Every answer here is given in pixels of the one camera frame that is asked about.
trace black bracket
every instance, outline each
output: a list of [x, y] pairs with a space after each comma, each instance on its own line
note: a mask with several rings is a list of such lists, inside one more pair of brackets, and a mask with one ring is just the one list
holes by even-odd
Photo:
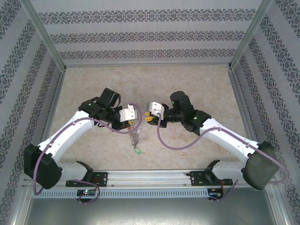
[[[221, 185], [221, 180], [219, 180], [216, 177], [215, 177], [215, 179], [213, 179], [212, 182], [209, 181], [205, 177], [205, 171], [191, 171], [191, 172], [187, 173], [186, 175], [190, 177], [192, 186], [220, 186]], [[232, 179], [224, 179], [223, 185], [231, 186], [231, 185], [233, 185], [233, 180]]]
[[[106, 187], [108, 180], [108, 173], [107, 172], [93, 172], [91, 176], [90, 183], [96, 184], [98, 187]], [[93, 187], [92, 185], [82, 184], [73, 181], [67, 181], [66, 187]]]

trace beige floor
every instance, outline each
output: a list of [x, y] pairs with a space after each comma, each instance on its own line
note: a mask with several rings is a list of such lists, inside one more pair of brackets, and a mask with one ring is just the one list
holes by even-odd
[[[122, 106], [135, 103], [143, 112], [149, 101], [171, 105], [170, 95], [182, 90], [195, 109], [207, 112], [245, 136], [225, 66], [68, 68], [51, 134], [73, 116], [83, 101], [100, 96], [105, 87], [121, 94]], [[157, 138], [155, 126], [143, 121], [141, 127], [141, 155], [134, 152], [129, 135], [94, 127], [67, 150], [61, 161], [81, 160], [97, 170], [143, 170], [196, 169], [205, 168], [214, 159], [237, 160], [205, 138], [187, 150], [166, 149]], [[184, 146], [197, 137], [180, 123], [168, 124], [167, 129], [161, 130], [161, 136], [173, 147]]]

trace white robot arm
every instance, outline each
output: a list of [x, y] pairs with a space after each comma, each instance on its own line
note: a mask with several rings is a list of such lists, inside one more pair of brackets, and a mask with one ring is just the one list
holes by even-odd
[[37, 182], [43, 188], [52, 188], [59, 181], [84, 180], [89, 182], [87, 172], [91, 168], [88, 165], [81, 161], [70, 164], [61, 163], [60, 158], [83, 133], [97, 125], [97, 122], [93, 120], [76, 121], [94, 118], [111, 123], [115, 130], [121, 130], [130, 126], [129, 120], [138, 119], [137, 111], [132, 105], [128, 105], [126, 109], [122, 109], [122, 106], [112, 108], [117, 99], [120, 103], [120, 95], [106, 88], [100, 97], [83, 102], [70, 121], [47, 140], [38, 146], [28, 145], [24, 152], [25, 174], [33, 178], [38, 157], [45, 150], [37, 171]]
[[[198, 136], [204, 133], [203, 137], [218, 143], [240, 160], [239, 162], [214, 160], [205, 169], [206, 179], [211, 182], [215, 179], [245, 180], [252, 187], [262, 190], [278, 171], [278, 165], [254, 150], [256, 148], [277, 160], [271, 144], [268, 142], [260, 144], [242, 137], [222, 126], [207, 113], [195, 110], [183, 91], [173, 93], [170, 99], [173, 105], [171, 109], [166, 104], [157, 102], [148, 104], [147, 115], [149, 117], [146, 118], [146, 121], [149, 124], [157, 126], [160, 122], [160, 127], [166, 128], [168, 122], [181, 122], [187, 131]], [[168, 148], [182, 150], [185, 147], [173, 148], [168, 146]]]

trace patterned wallpaper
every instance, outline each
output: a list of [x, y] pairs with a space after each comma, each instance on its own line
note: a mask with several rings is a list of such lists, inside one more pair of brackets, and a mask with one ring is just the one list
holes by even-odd
[[235, 68], [255, 135], [289, 171], [280, 189], [292, 224], [300, 224], [299, 15], [296, 0], [275, 0]]
[[228, 63], [261, 0], [33, 0], [67, 66]]
[[18, 0], [0, 1], [0, 225], [21, 188], [23, 151], [38, 144], [61, 75]]

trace purple cable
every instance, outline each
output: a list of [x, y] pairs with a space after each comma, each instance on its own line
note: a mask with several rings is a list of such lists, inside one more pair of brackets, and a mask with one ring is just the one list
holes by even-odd
[[42, 157], [44, 156], [44, 154], [47, 152], [47, 150], [52, 146], [52, 144], [54, 143], [54, 141], [65, 131], [67, 130], [70, 126], [73, 126], [75, 125], [76, 123], [82, 121], [82, 120], [92, 120], [92, 121], [95, 121], [97, 123], [100, 123], [102, 124], [104, 127], [110, 129], [111, 131], [117, 133], [117, 134], [122, 134], [122, 135], [127, 135], [127, 134], [130, 134], [132, 132], [134, 132], [135, 130], [137, 130], [139, 128], [139, 126], [141, 125], [142, 123], [142, 111], [141, 109], [136, 105], [136, 104], [130, 104], [130, 105], [133, 105], [138, 111], [139, 111], [139, 116], [140, 116], [140, 120], [139, 120], [139, 123], [136, 125], [135, 128], [133, 128], [132, 130], [130, 131], [127, 131], [127, 132], [121, 132], [121, 131], [118, 131], [118, 130], [115, 130], [111, 127], [109, 127], [108, 125], [106, 125], [104, 122], [100, 121], [100, 120], [97, 120], [97, 119], [94, 119], [94, 118], [90, 118], [90, 117], [85, 117], [85, 118], [80, 118], [80, 119], [77, 119], [75, 120], [74, 122], [71, 122], [69, 123], [68, 125], [66, 125], [63, 129], [61, 129], [60, 132], [57, 133], [56, 136], [54, 136], [54, 138], [49, 142], [49, 144], [46, 146], [46, 148], [42, 151], [41, 155], [39, 156], [39, 158], [37, 159], [37, 163], [36, 163], [36, 166], [34, 167], [34, 173], [33, 173], [33, 193], [35, 195], [39, 195], [42, 191], [43, 191], [43, 187], [37, 191], [37, 174], [38, 174], [38, 166], [42, 160]]
[[213, 128], [209, 128], [209, 129], [205, 130], [200, 136], [198, 136], [192, 143], [188, 144], [187, 146], [184, 146], [184, 147], [181, 147], [181, 148], [174, 148], [174, 147], [168, 146], [166, 143], [164, 143], [164, 141], [161, 138], [160, 133], [159, 133], [159, 127], [160, 127], [160, 122], [161, 122], [161, 114], [158, 113], [158, 115], [159, 115], [159, 120], [158, 120], [158, 124], [157, 124], [157, 136], [158, 136], [158, 139], [160, 140], [160, 142], [163, 144], [163, 146], [165, 146], [168, 149], [171, 149], [171, 150], [184, 150], [184, 149], [187, 149], [187, 148], [191, 147], [192, 145], [194, 145], [197, 141], [199, 141], [209, 131], [212, 131], [212, 130], [223, 131], [223, 132], [227, 133], [228, 135], [230, 135], [231, 137], [235, 138], [236, 140], [242, 142], [244, 145], [252, 148], [254, 151], [257, 151], [258, 153], [262, 154], [263, 156], [265, 156], [266, 158], [271, 160], [273, 163], [278, 165], [280, 167], [280, 169], [282, 169], [282, 171], [285, 173], [285, 177], [282, 180], [270, 181], [269, 182], [270, 184], [284, 183], [287, 180], [288, 176], [289, 176], [288, 171], [277, 160], [273, 159], [271, 156], [267, 155], [266, 153], [262, 152], [261, 150], [257, 149], [256, 147], [248, 144], [246, 141], [244, 141], [243, 139], [240, 139], [239, 137], [235, 136], [233, 133], [229, 132], [228, 130], [221, 129], [220, 127], [213, 127]]
[[[72, 182], [82, 183], [82, 184], [89, 184], [89, 185], [94, 186], [94, 187], [95, 187], [95, 190], [98, 189], [98, 194], [97, 194], [97, 196], [96, 196], [95, 198], [93, 198], [92, 200], [88, 201], [88, 202], [84, 202], [85, 205], [90, 204], [90, 203], [96, 201], [96, 200], [99, 198], [99, 196], [100, 196], [100, 188], [98, 187], [97, 184], [93, 184], [93, 183], [86, 182], [86, 181], [83, 181], [83, 180], [71, 180], [71, 181], [72, 181]], [[80, 196], [79, 196], [79, 203], [80, 203], [80, 204], [83, 203], [83, 202], [81, 201], [81, 197], [82, 197], [82, 196], [83, 196], [83, 195], [80, 195]]]

